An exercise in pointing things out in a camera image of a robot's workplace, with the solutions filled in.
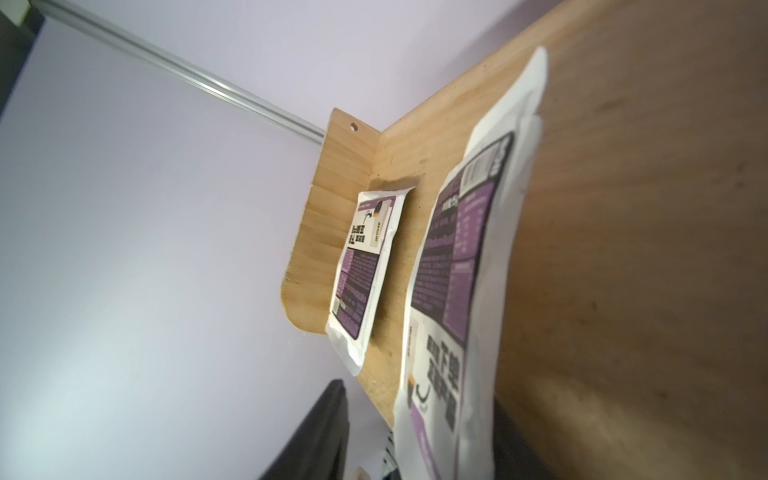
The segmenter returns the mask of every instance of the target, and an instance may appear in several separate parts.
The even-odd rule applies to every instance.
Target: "white plastic pouch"
[[[352,226],[336,266],[326,333],[344,365],[357,376],[366,359],[392,239],[411,188],[360,192]]]
[[[405,480],[494,478],[493,404],[507,272],[541,139],[547,51],[472,131],[445,179],[406,292],[395,401]]]

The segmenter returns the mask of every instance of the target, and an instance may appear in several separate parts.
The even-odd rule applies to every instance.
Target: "purple label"
[[[351,248],[346,251],[344,263],[347,263],[347,256],[351,257],[349,271],[339,277],[339,289],[336,291],[336,295],[345,307],[340,307],[336,311],[336,318],[351,337],[357,339],[360,334],[362,317],[366,313],[368,296],[373,284],[373,275],[376,273],[376,265],[379,263],[379,256],[375,253]]]
[[[438,195],[427,228],[411,306],[442,325],[462,346],[485,222],[513,140],[514,134],[502,137],[467,163]]]
[[[413,431],[416,433],[416,438],[419,442],[419,449],[422,451],[422,458],[427,465],[432,480],[441,480],[440,472],[437,469],[437,463],[435,463],[435,456],[432,454],[432,447],[429,445],[429,437],[427,437],[427,429],[424,425],[424,418],[419,413],[419,409],[411,409],[411,423],[413,424]]]

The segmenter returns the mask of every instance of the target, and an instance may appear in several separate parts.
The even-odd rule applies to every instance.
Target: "barcode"
[[[494,145],[480,153],[464,168],[461,187],[458,190],[460,197],[464,197],[464,194],[488,179],[497,151],[498,145]]]
[[[480,152],[464,168],[462,182],[458,190],[458,196],[464,197],[469,191],[486,181],[489,177],[495,177],[502,169],[504,156],[507,152],[510,137],[506,136],[496,141],[491,147]]]

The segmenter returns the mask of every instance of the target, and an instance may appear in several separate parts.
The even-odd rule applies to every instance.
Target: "white wall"
[[[380,130],[560,0],[70,0],[325,127]]]
[[[257,478],[340,376],[380,468],[383,421],[280,305],[317,154],[44,27],[0,121],[0,478]]]

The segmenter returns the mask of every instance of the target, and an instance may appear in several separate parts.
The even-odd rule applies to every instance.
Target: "wooden board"
[[[571,0],[382,132],[368,187],[418,187],[360,382],[391,425],[430,208],[536,45],[550,54],[545,135],[497,396],[562,478],[768,477],[765,2]],[[283,295],[308,331],[323,330],[333,270],[325,281],[322,315],[292,316]]]
[[[357,205],[368,190],[380,132],[335,109],[280,289],[293,325],[325,333],[336,264]]]

